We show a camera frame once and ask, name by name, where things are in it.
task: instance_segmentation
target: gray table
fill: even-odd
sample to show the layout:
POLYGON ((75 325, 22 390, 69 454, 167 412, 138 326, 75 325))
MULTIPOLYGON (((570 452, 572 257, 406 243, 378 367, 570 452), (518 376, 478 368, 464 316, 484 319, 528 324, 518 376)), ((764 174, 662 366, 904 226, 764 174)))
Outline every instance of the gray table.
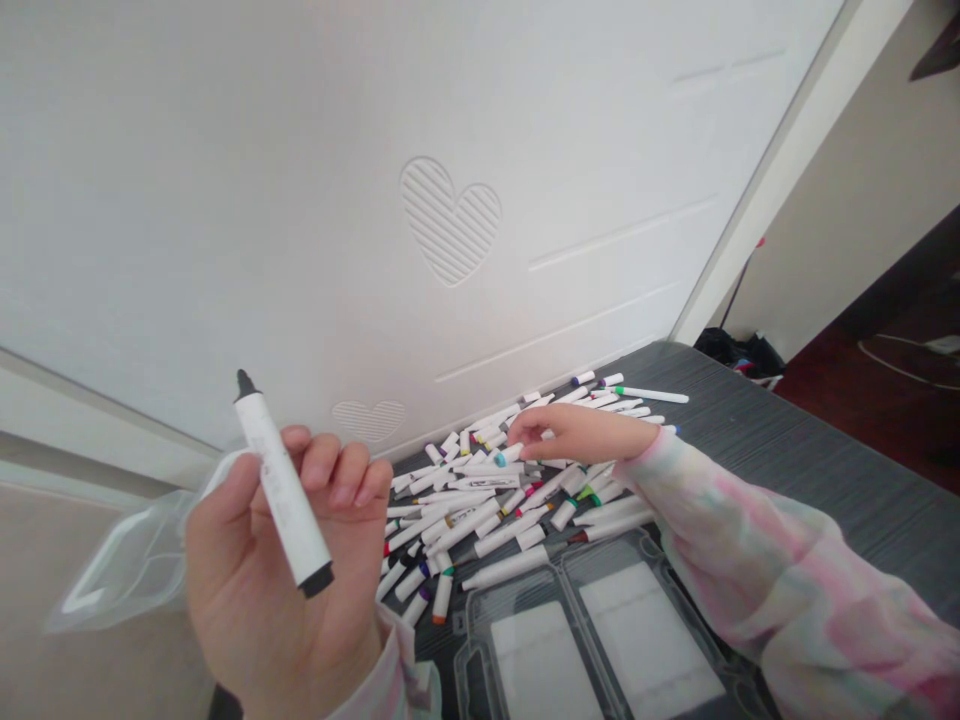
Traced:
MULTIPOLYGON (((834 517, 850 547, 906 580, 941 618, 960 625, 960 498, 685 345, 648 345, 599 368, 597 377, 615 372, 628 386, 689 395, 688 405, 650 406, 680 425, 684 440, 744 480, 834 517)), ((420 453, 396 470, 425 461, 420 453)), ((486 562, 511 552, 501 548, 486 562)), ((466 594, 454 594, 451 619, 466 601, 466 594)), ((417 627, 417 659, 437 664, 443 715, 455 718, 453 656, 464 637, 454 622, 437 627, 428 616, 429 610, 417 627)))

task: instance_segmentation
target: pink tie-dye sleeve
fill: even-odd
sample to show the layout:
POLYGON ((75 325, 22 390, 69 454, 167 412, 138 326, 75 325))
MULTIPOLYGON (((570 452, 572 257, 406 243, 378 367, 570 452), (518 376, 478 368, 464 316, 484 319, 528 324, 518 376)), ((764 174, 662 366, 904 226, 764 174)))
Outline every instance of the pink tie-dye sleeve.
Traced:
POLYGON ((328 720, 426 720, 440 717, 440 677, 433 663, 414 659, 413 628, 383 605, 377 622, 386 638, 366 680, 328 720))
POLYGON ((785 716, 960 718, 960 632, 828 515, 663 431, 615 475, 653 507, 700 611, 760 665, 785 716))

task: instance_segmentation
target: plastic bag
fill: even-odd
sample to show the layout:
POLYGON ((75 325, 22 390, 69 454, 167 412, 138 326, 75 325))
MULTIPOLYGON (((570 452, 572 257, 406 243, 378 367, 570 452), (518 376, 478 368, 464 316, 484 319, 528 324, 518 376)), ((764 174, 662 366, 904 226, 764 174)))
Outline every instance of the plastic bag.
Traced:
POLYGON ((184 609, 187 517, 244 452, 222 457, 202 491, 177 490, 119 518, 50 613, 44 632, 103 630, 154 610, 184 609))

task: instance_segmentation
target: clear plastic case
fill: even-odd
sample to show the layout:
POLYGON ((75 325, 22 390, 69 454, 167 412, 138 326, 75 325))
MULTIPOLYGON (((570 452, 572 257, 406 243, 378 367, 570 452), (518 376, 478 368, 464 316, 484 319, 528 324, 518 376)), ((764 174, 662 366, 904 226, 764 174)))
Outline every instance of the clear plastic case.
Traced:
POLYGON ((471 593, 465 624, 467 642, 454 663, 465 720, 772 717, 752 671, 724 658, 642 530, 567 550, 551 565, 471 593), (631 595, 639 582, 645 594, 631 595), (643 608, 657 612, 644 622, 643 608), (512 676, 518 668, 524 683, 512 676), (581 675, 587 690, 576 689, 581 675), (580 702, 585 692, 595 702, 580 702))

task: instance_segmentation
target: striped heart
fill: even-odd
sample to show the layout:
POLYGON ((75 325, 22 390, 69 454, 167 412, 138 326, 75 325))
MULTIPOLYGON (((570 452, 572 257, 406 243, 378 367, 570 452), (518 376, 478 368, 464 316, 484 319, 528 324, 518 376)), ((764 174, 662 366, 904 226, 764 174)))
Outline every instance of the striped heart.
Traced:
POLYGON ((390 437, 407 416, 407 409, 396 400, 382 400, 372 410, 356 400, 344 400, 331 412, 345 429, 371 443, 390 437))
POLYGON ((440 282, 456 287, 476 272, 497 237, 497 194, 486 185, 470 185, 456 197, 447 171, 426 157, 403 168, 400 194, 410 231, 440 282))

